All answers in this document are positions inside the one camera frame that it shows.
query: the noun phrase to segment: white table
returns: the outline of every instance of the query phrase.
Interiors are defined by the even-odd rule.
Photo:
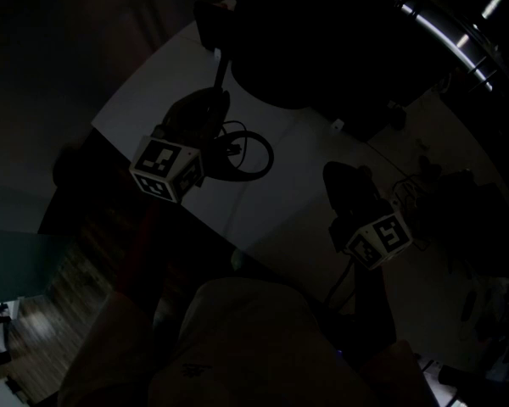
[[[200,45],[192,24],[155,53],[92,124],[131,160],[141,137],[151,134],[175,101],[213,85],[217,65],[213,54]],[[365,164],[383,192],[404,176],[367,144],[332,132],[331,122],[312,109],[285,110],[262,103],[237,84],[230,70],[223,87],[232,99],[227,119],[240,120],[265,137],[273,146],[275,164],[258,181],[206,179],[183,204],[238,248],[323,300],[347,263],[346,257],[335,253],[327,231],[335,214],[322,180],[324,164],[330,160]],[[371,141],[385,157],[411,174],[417,171],[418,154],[425,153],[440,161],[445,172],[468,167],[481,175],[480,183],[496,181],[506,191],[488,156],[437,94],[428,91],[407,111],[405,130],[386,128]],[[354,118],[344,115],[344,119]],[[455,132],[451,147],[442,146],[445,128]],[[247,169],[265,159],[255,144],[249,147]],[[421,144],[430,146],[428,152]],[[408,249],[385,267],[384,274],[399,337],[408,339],[418,353],[472,369],[480,350],[472,336],[463,340],[461,333],[471,327],[459,323],[472,286],[459,267],[448,275],[445,251],[437,244],[424,253]],[[353,276],[349,276],[333,304],[341,303],[353,287]],[[470,325],[479,312],[478,304]]]

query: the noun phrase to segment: wooden floor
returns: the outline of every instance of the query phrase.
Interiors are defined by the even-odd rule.
[[[20,300],[9,326],[12,361],[0,366],[34,403],[57,392],[111,283],[77,244],[64,257],[45,295]]]
[[[9,333],[12,361],[0,366],[0,376],[11,376],[33,403],[59,389],[153,201],[138,190],[128,165],[94,132],[75,160],[62,166],[68,179],[59,174],[59,188],[40,233],[76,239],[47,292],[21,300],[19,318]],[[159,308],[164,317],[178,321],[200,285],[232,272],[234,247],[186,210],[169,221],[185,231],[184,243],[172,243],[184,257],[170,261],[163,253],[167,273]]]

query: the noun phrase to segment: black cable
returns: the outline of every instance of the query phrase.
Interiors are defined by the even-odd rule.
[[[350,261],[349,263],[347,264],[347,268],[345,269],[345,271],[343,272],[343,274],[339,277],[338,281],[336,282],[336,284],[330,288],[330,291],[328,292],[328,295],[326,296],[326,298],[324,299],[324,305],[325,306],[328,306],[330,304],[330,300],[332,299],[332,296],[335,294],[335,292],[338,290],[339,286],[343,283],[343,281],[345,280],[345,278],[347,277],[347,275],[349,274],[350,272],[350,269],[352,268],[353,264],[355,263],[355,259],[351,256],[350,258]]]
[[[418,238],[418,239],[420,239],[420,240],[424,241],[425,243],[428,243],[426,246],[424,246],[424,248],[421,248],[421,247],[420,247],[417,243],[415,243],[415,240],[416,240],[416,239],[417,239],[417,238],[414,238],[414,239],[413,239],[413,246],[415,246],[416,248],[418,248],[421,252],[426,252],[426,251],[428,250],[428,248],[430,247],[430,245],[432,244],[432,242],[431,242],[431,241],[429,241],[429,240],[425,240],[425,239],[423,239],[423,238]]]
[[[350,293],[349,296],[345,299],[345,301],[341,304],[341,306],[339,306],[338,312],[340,312],[345,307],[345,305],[355,296],[355,293],[356,288],[353,289],[352,293]]]
[[[243,138],[255,139],[266,149],[268,159],[263,170],[249,173],[240,170],[238,166],[230,161],[229,156],[233,154],[234,149],[240,149],[234,142]],[[274,160],[275,154],[273,153],[273,148],[263,136],[252,131],[234,131],[211,141],[205,154],[204,172],[206,176],[216,180],[233,182],[254,181],[265,176],[271,170]]]
[[[413,196],[412,196],[412,195],[410,195],[410,194],[407,194],[407,195],[406,195],[406,198],[404,199],[404,219],[405,219],[406,221],[407,221],[407,219],[408,219],[408,216],[407,216],[407,215],[409,214],[409,213],[407,212],[407,211],[408,211],[408,209],[407,209],[407,198],[411,198],[411,199],[413,199]]]
[[[396,196],[396,198],[397,198],[397,199],[398,199],[398,201],[400,202],[401,206],[402,206],[402,207],[405,207],[406,205],[404,204],[404,201],[403,201],[403,200],[401,200],[401,197],[398,195],[398,193],[395,193],[394,195]]]
[[[247,131],[247,127],[245,126],[245,124],[243,122],[240,122],[239,120],[227,120],[226,122],[222,123],[222,125],[223,125],[222,130],[224,131],[225,135],[227,133],[227,131],[224,129],[225,124],[239,124],[243,127],[244,131]],[[247,139],[248,139],[248,137],[245,137],[244,142],[243,142],[243,155],[241,157],[241,161],[236,166],[236,169],[239,169],[241,167],[241,165],[243,164],[243,162],[245,160],[245,155],[247,155]]]
[[[426,366],[424,366],[422,369],[421,369],[421,372],[424,372],[425,370],[427,370],[430,366],[433,365],[433,360],[430,360]]]
[[[445,405],[445,407],[451,407],[458,401],[458,391],[456,391],[455,396],[450,399],[450,401]]]
[[[399,180],[399,181],[395,182],[394,185],[392,186],[392,192],[395,192],[396,191],[396,187],[398,186],[398,184],[401,184],[402,182],[411,181],[413,184],[415,184],[415,186],[417,186],[417,184],[412,179],[413,178],[418,178],[419,176],[420,175],[418,175],[417,173],[414,173],[413,175],[406,176],[403,180]]]
[[[404,186],[404,189],[406,190],[407,195],[411,196],[414,199],[413,203],[416,203],[417,202],[417,196],[415,196],[413,193],[411,193],[411,191],[409,190],[408,186]]]
[[[402,170],[400,169],[396,164],[394,164],[392,161],[390,161],[390,159],[386,156],[386,155],[383,155],[381,152],[379,152],[378,149],[374,148],[371,144],[369,144],[368,142],[366,142],[366,145],[369,146],[371,149],[373,149],[373,151],[375,151],[376,153],[378,153],[381,157],[383,157],[384,159],[386,159],[389,163],[391,163],[403,176],[407,176],[407,174]]]
[[[229,61],[230,60],[227,55],[221,55],[221,61],[219,62],[217,75],[215,76],[215,83],[213,85],[213,88],[218,92],[220,92],[222,89],[222,82],[224,81],[224,75],[227,73],[227,66]]]

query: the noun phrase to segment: beige shirt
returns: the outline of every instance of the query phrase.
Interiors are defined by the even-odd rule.
[[[155,367],[154,342],[147,316],[112,293],[59,405],[437,405],[406,343],[359,375],[321,334],[303,297],[275,283],[208,282],[163,369]]]

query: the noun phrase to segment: person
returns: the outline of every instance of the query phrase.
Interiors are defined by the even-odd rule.
[[[396,342],[382,272],[361,266],[343,357],[314,316],[321,304],[275,279],[237,275],[199,288],[159,363],[153,318],[165,265],[155,244],[180,233],[162,221],[162,204],[148,211],[65,376],[60,406],[438,405],[409,345]]]

